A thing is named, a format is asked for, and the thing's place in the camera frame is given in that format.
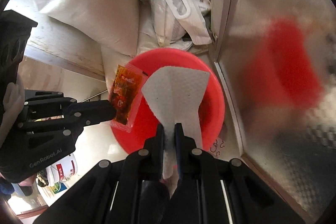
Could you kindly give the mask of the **left hand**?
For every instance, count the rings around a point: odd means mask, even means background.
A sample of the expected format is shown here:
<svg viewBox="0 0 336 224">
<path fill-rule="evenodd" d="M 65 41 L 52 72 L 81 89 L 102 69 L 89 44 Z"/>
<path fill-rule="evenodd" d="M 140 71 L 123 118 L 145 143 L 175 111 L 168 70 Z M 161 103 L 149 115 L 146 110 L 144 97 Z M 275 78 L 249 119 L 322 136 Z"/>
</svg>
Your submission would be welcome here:
<svg viewBox="0 0 336 224">
<path fill-rule="evenodd" d="M 11 199 L 11 195 L 15 192 L 18 193 L 19 197 L 30 196 L 33 193 L 33 184 L 36 177 L 37 175 L 33 174 L 18 184 L 12 184 L 1 175 L 1 196 L 6 201 Z"/>
</svg>

